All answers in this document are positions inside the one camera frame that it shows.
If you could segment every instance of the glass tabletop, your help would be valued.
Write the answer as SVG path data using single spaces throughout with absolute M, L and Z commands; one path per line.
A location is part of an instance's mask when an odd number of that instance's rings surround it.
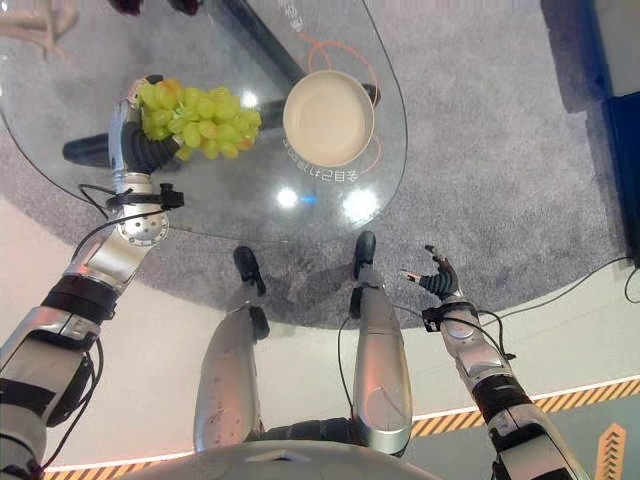
M 13 11 L 36 3 L 3 5 Z M 204 90 L 224 85 L 263 118 L 255 145 L 237 159 L 197 153 L 154 173 L 155 182 L 185 193 L 174 227 L 245 240 L 324 240 L 372 220 L 400 183 L 404 106 L 362 2 L 217 0 L 201 2 L 193 16 L 168 1 L 144 2 L 137 16 L 84 2 L 56 48 L 43 57 L 33 43 L 2 40 L 2 113 L 29 161 L 73 195 L 82 183 L 112 186 L 106 131 L 113 105 L 149 74 Z M 351 75 L 375 99 L 372 139 L 341 167 L 304 160 L 282 128 L 288 93 L 324 69 Z M 88 137 L 97 142 L 90 154 L 65 158 L 65 145 Z

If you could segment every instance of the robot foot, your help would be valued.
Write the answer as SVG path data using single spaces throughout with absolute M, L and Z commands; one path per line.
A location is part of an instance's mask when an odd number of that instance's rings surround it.
M 233 262 L 243 282 L 256 282 L 260 296 L 267 292 L 267 287 L 260 275 L 258 260 L 249 247 L 240 246 L 233 251 Z
M 376 236 L 373 232 L 365 230 L 358 236 L 356 250 L 353 254 L 353 278 L 355 280 L 358 280 L 363 265 L 373 265 L 375 253 Z

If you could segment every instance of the black cable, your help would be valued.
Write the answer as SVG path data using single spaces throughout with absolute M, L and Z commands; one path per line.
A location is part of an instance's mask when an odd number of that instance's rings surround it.
M 498 344 L 500 345 L 500 350 L 502 350 L 504 352 L 505 351 L 505 349 L 504 349 L 504 324 L 502 323 L 502 319 L 500 318 L 500 316 L 497 313 L 494 313 L 494 312 L 492 312 L 490 310 L 478 310 L 478 313 L 480 315 L 490 315 L 490 316 L 492 316 L 493 318 L 496 319 L 496 322 L 498 322 Z
M 640 300 L 631 299 L 631 297 L 629 296 L 629 284 L 631 283 L 631 279 L 633 278 L 633 276 L 638 273 L 638 270 L 638 267 L 634 268 L 631 272 L 631 275 L 629 275 L 629 278 L 627 278 L 627 282 L 624 284 L 624 298 L 626 298 L 629 303 L 633 304 L 640 303 Z
M 559 295 L 556 295 L 555 297 L 549 299 L 549 300 L 545 300 L 542 303 L 539 303 L 537 305 L 532 305 L 531 307 L 527 307 L 527 308 L 521 308 L 519 310 L 514 310 L 513 312 L 509 312 L 509 313 L 505 313 L 504 315 L 502 315 L 502 319 L 504 320 L 507 317 L 510 317 L 511 315 L 515 315 L 517 313 L 523 313 L 523 312 L 528 312 L 530 310 L 534 310 L 536 308 L 540 308 L 540 307 L 544 307 L 545 305 L 549 305 L 552 302 L 555 302 L 556 300 L 564 297 L 567 293 L 572 292 L 573 290 L 575 290 L 576 288 L 578 288 L 580 285 L 582 285 L 588 278 L 592 277 L 593 275 L 595 275 L 596 273 L 598 273 L 600 270 L 602 270 L 605 267 L 608 267 L 609 265 L 611 265 L 612 263 L 616 263 L 616 262 L 621 262 L 622 260 L 629 260 L 631 259 L 631 257 L 618 257 L 615 258 L 613 260 L 609 260 L 607 263 L 605 263 L 604 265 L 601 265 L 600 267 L 596 268 L 595 270 L 593 270 L 591 273 L 589 273 L 588 275 L 586 275 L 585 277 L 583 277 L 582 279 L 580 279 L 575 285 L 573 285 L 571 288 L 568 288 L 567 290 L 565 290 L 564 292 L 562 292 Z M 627 286 L 629 284 L 629 281 L 631 279 L 631 277 L 633 276 L 633 274 L 635 273 L 634 270 L 633 272 L 631 272 L 631 275 L 629 275 L 629 278 L 627 279 L 627 285 L 625 286 L 625 297 L 627 298 L 627 300 L 629 300 L 631 303 L 634 303 L 627 295 Z M 497 320 L 491 320 L 490 322 L 487 322 L 485 324 L 483 324 L 483 327 L 486 327 L 487 325 L 491 325 L 493 323 L 496 323 Z
M 107 215 L 107 213 L 104 211 L 104 208 L 98 202 L 96 202 L 93 199 L 93 197 L 91 195 L 89 195 L 85 190 L 86 189 L 97 190 L 99 192 L 108 193 L 109 195 L 116 195 L 116 192 L 114 190 L 110 190 L 108 188 L 100 187 L 98 185 L 90 185 L 88 183 L 79 184 L 78 185 L 78 189 L 80 190 L 80 193 L 82 193 L 82 195 L 84 195 L 84 198 L 86 198 L 91 205 L 96 207 L 104 218 L 106 218 L 106 219 L 109 218 L 109 215 Z
M 71 260 L 73 260 L 74 258 L 76 258 L 78 256 L 78 253 L 80 253 L 80 250 L 82 249 L 82 247 L 84 247 L 84 244 L 87 243 L 87 240 L 89 240 L 91 237 L 93 237 L 100 230 L 102 230 L 104 228 L 107 228 L 107 227 L 110 227 L 111 225 L 116 225 L 118 223 L 127 222 L 129 220 L 134 220 L 136 218 L 150 217 L 152 215 L 158 215 L 159 213 L 163 213 L 163 212 L 164 212 L 164 210 L 156 210 L 154 212 L 139 213 L 137 215 L 129 215 L 128 217 L 116 218 L 115 220 L 111 220 L 109 222 L 103 223 L 99 227 L 96 227 L 93 230 L 91 230 L 89 233 L 87 233 L 84 236 L 84 238 L 82 240 L 80 240 L 80 243 L 78 243 L 78 246 L 76 247 L 76 250 L 73 252 L 73 256 L 71 257 Z
M 394 308 L 397 308 L 399 310 L 404 310 L 405 312 L 409 312 L 413 315 L 415 315 L 416 317 L 422 318 L 422 314 L 416 312 L 415 310 L 411 310 L 410 308 L 407 307 L 403 307 L 401 305 L 394 305 Z M 499 319 L 500 317 L 498 317 L 498 315 L 496 315 L 493 312 L 489 312 L 488 310 L 482 310 L 482 311 L 478 311 L 478 313 L 488 313 L 489 315 L 493 315 L 495 318 Z M 491 336 L 491 334 L 489 334 L 489 332 L 487 332 L 484 328 L 482 328 L 479 325 L 476 325 L 474 323 L 471 322 L 467 322 L 466 320 L 458 320 L 457 318 L 444 318 L 443 321 L 445 322 L 458 322 L 458 323 L 462 323 L 464 325 L 468 325 L 469 327 L 473 327 L 476 330 L 478 330 L 480 333 L 482 333 L 483 335 L 485 335 L 493 344 L 493 346 L 496 348 L 496 350 L 500 353 L 500 355 L 502 355 L 507 361 L 509 360 L 513 360 L 514 358 L 516 358 L 516 356 L 513 353 L 507 353 L 504 350 L 504 342 L 503 342 L 503 325 L 502 325 L 502 321 L 499 320 L 499 325 L 500 325 L 500 331 L 499 331 L 499 341 L 496 342 L 496 340 Z
M 78 424 L 78 422 L 82 418 L 82 415 L 84 414 L 84 412 L 87 410 L 87 407 L 89 406 L 89 402 L 91 401 L 91 397 L 93 397 L 93 393 L 95 392 L 96 387 L 98 386 L 98 383 L 100 383 L 100 379 L 102 378 L 102 371 L 104 369 L 104 351 L 102 350 L 102 342 L 100 342 L 99 338 L 96 338 L 96 347 L 98 349 L 98 373 L 96 374 L 96 377 L 95 377 L 96 381 L 95 381 L 95 383 L 91 384 L 91 388 L 87 392 L 87 395 L 85 395 L 83 397 L 85 400 L 83 400 L 84 403 L 81 403 L 82 407 L 80 408 L 80 411 L 76 415 L 76 418 L 74 418 L 73 421 L 71 422 L 71 425 L 69 425 L 69 428 L 67 429 L 65 434 L 62 436 L 62 439 L 60 440 L 60 443 L 58 443 L 58 446 L 56 447 L 54 452 L 49 457 L 49 460 L 47 460 L 47 462 L 44 465 L 42 465 L 42 470 L 45 470 L 46 468 L 48 468 L 49 465 L 51 465 L 51 463 L 60 454 L 60 452 L 62 451 L 62 448 L 65 445 L 65 443 L 67 443 L 67 440 L 69 439 L 69 436 L 73 432 L 73 429 L 75 428 L 75 426 Z
M 95 365 L 93 363 L 93 359 L 91 358 L 91 354 L 89 352 L 85 352 L 84 356 L 87 359 L 87 361 L 89 362 L 89 365 L 91 366 L 91 386 L 89 387 L 89 390 L 87 390 L 87 393 L 85 393 L 84 396 L 78 401 L 78 404 L 73 409 L 74 412 L 78 408 L 80 408 L 82 406 L 82 404 L 87 400 L 87 397 L 91 393 L 91 389 L 96 384 L 96 369 L 95 369 Z
M 342 388 L 344 389 L 344 394 L 347 397 L 347 402 L 349 403 L 349 415 L 353 416 L 353 402 L 351 401 L 351 395 L 349 395 L 347 382 L 344 379 L 344 371 L 342 370 L 342 353 L 340 350 L 340 338 L 342 337 L 342 330 L 350 319 L 351 317 L 345 318 L 342 322 L 342 325 L 340 325 L 340 329 L 338 330 L 338 370 L 340 370 L 340 380 L 342 380 Z

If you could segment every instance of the yellow striped border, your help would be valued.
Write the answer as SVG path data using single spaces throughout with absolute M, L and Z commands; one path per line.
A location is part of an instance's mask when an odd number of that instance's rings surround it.
M 639 393 L 640 375 L 605 382 L 598 386 L 540 395 L 533 397 L 533 400 L 542 411 L 554 413 L 560 410 L 569 410 L 630 395 L 638 395 Z M 452 413 L 435 413 L 413 423 L 411 438 L 439 435 L 481 425 L 484 425 L 484 420 L 476 407 L 457 410 Z
M 533 400 L 543 411 L 553 413 L 638 394 L 640 394 L 640 375 L 563 392 L 538 395 L 534 396 Z M 478 409 L 474 407 L 450 413 L 433 413 L 425 415 L 424 418 L 418 419 L 413 423 L 411 438 L 439 435 L 481 425 L 484 425 L 484 420 Z M 192 452 L 184 452 L 128 462 L 54 467 L 47 470 L 44 478 L 45 480 L 107 480 L 191 454 Z

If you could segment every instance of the silver robot leg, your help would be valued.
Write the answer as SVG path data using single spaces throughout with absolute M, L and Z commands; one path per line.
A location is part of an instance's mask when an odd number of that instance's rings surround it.
M 359 269 L 354 297 L 351 310 L 352 316 L 359 314 L 360 338 L 353 417 L 366 446 L 400 454 L 411 434 L 411 384 L 400 325 L 371 264 Z
M 196 452 L 242 443 L 262 428 L 253 346 L 266 337 L 256 328 L 266 318 L 258 296 L 254 281 L 236 290 L 207 348 L 196 401 Z

